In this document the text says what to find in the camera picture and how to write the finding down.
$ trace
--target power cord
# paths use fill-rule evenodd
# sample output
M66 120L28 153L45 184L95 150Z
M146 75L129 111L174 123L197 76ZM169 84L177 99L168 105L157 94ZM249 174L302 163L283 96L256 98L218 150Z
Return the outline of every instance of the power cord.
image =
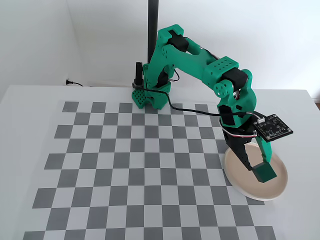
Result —
M81 87L83 87L82 84L77 83L77 82L75 82L75 81L70 81L69 79L67 79L67 80L65 81L65 84L66 84L66 85L68 85L68 84L77 84L77 85L80 85Z
M144 90L147 92L153 92L153 93L159 93L159 94L165 94L166 97L168 98L169 105L172 109L177 110L177 111L185 111L185 112L193 112L193 113L198 113L198 114L204 114L204 115L209 115L209 116L214 116L214 117L221 117L221 116L244 116L244 115L252 115L255 116L257 119L260 119L260 116L253 112L230 112L230 113L210 113L210 112L205 112L205 111L199 111L195 109L188 109L188 108L180 108L180 107L175 107L172 105L169 94L166 93L165 91L159 91L159 90L153 90L153 89L147 89L141 86L137 86L134 82L132 83L132 87L134 89L139 89L139 90Z
M178 79L169 79L170 82L176 82L176 81L179 81L179 79L180 79L180 76L179 76L179 74L177 73L177 71L174 70L174 72L175 72L175 74L177 75Z

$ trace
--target vertical pole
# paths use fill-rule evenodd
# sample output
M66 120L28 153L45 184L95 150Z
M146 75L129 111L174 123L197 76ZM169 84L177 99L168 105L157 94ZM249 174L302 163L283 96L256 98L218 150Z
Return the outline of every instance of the vertical pole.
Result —
M148 0L148 63L157 42L159 0Z

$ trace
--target robotic arm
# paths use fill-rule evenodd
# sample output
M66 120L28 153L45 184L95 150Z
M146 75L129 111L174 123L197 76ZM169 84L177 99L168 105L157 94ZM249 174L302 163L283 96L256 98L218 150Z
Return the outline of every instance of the robotic arm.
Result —
M227 56L216 57L191 39L183 37L183 34L184 30L177 24L158 31L150 63L136 63L132 84L135 88L132 92L134 102L139 108L150 103L155 109L162 109L169 99L169 79L173 77L175 68L201 80L221 98L217 105L218 115L227 145L243 165L253 171L259 182L265 183L275 178L277 175L269 163L272 149L270 142L266 142L272 139L265 139L269 136L269 128L267 124L264 126L265 116L254 112L257 99L251 89L251 72L239 70L236 61ZM278 118L275 120L274 117L272 122L276 127L275 121ZM251 166L245 149L245 144L251 142L252 138L256 138L263 158L263 162L256 166Z

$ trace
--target checkerboard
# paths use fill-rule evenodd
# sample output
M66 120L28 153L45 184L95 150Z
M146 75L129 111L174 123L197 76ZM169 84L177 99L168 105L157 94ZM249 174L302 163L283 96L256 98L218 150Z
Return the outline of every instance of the checkerboard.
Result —
M168 105L64 102L29 210L39 223L23 240L275 240L254 225L250 206L264 202L225 176L218 121Z

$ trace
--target white plate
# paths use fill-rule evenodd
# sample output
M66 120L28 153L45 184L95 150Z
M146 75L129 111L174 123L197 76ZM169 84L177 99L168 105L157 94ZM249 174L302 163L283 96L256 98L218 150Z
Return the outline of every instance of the white plate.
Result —
M251 166L262 163L263 159L258 144L247 143L245 151ZM225 152L223 161L225 174L232 186L248 198L260 201L276 199L287 186L288 173L286 166L275 153L272 153L270 165L277 177L262 183L257 180L252 171L247 170L230 148Z

